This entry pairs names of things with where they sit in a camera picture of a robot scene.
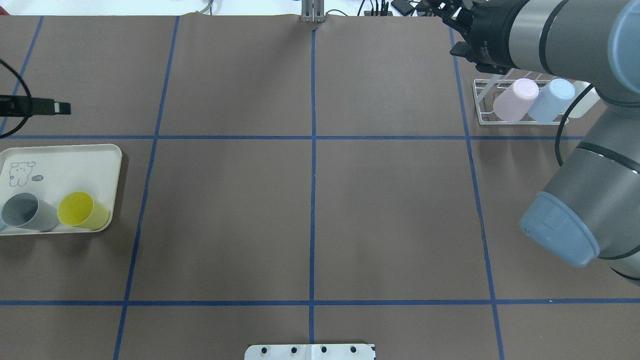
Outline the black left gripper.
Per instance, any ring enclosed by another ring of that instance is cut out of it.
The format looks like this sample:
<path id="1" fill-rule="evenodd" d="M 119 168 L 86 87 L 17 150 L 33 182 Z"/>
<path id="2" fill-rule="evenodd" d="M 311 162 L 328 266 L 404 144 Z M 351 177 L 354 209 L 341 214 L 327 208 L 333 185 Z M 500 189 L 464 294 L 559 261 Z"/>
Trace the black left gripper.
<path id="1" fill-rule="evenodd" d="M 34 99 L 27 95 L 1 95 L 0 116 L 70 116 L 71 104 L 54 99 Z"/>

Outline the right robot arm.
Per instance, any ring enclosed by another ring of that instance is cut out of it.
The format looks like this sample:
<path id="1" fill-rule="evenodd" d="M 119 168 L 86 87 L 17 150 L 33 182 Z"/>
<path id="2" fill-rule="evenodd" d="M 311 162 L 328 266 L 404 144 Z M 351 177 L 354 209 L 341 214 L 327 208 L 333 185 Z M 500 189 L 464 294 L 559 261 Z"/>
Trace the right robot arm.
<path id="1" fill-rule="evenodd" d="M 639 284 L 639 2 L 427 0 L 477 71 L 546 75 L 522 111 L 557 125 L 558 170 L 519 228 L 576 268 L 598 260 Z"/>

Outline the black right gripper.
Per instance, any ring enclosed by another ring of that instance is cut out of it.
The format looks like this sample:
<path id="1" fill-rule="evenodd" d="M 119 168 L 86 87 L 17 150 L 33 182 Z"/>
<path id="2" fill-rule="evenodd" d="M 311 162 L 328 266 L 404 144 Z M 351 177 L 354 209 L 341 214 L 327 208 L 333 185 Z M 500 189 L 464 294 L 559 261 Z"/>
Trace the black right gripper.
<path id="1" fill-rule="evenodd" d="M 517 66 L 509 50 L 519 0 L 437 0 L 435 16 L 462 37 L 450 54 L 473 63 L 480 73 L 505 75 Z"/>

